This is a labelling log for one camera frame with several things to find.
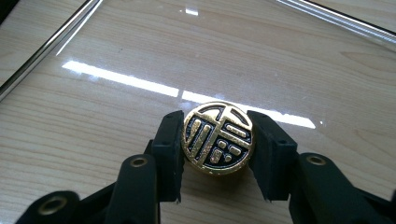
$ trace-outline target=wood grain surface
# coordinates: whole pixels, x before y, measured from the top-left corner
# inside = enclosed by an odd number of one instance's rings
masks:
[[[20,1],[0,27],[1,82],[82,2]],[[392,1],[318,2],[396,30]],[[212,99],[268,113],[358,188],[396,187],[396,53],[349,31],[275,1],[104,1],[65,41],[0,103],[2,224],[55,190],[109,185],[164,115]],[[162,223],[291,223],[249,169],[186,164],[181,191]]]

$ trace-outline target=embossed symbol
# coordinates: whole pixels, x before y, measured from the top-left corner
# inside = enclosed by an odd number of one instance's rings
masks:
[[[253,151],[252,123],[234,105],[214,102],[193,109],[184,120],[181,145],[201,171],[226,175],[241,169]]]

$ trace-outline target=round gold medallion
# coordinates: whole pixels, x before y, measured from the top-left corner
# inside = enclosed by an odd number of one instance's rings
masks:
[[[211,175],[244,167],[253,153],[253,125],[234,105],[213,102],[193,109],[184,119],[181,145],[193,166]]]

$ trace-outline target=glass surface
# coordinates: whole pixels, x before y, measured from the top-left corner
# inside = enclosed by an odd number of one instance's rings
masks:
[[[69,37],[0,103],[10,219],[55,190],[109,185],[164,115],[215,100],[271,116],[358,188],[388,199],[396,186],[393,51],[254,0],[105,1]],[[249,169],[214,178],[186,163],[181,193],[163,223],[291,223]]]

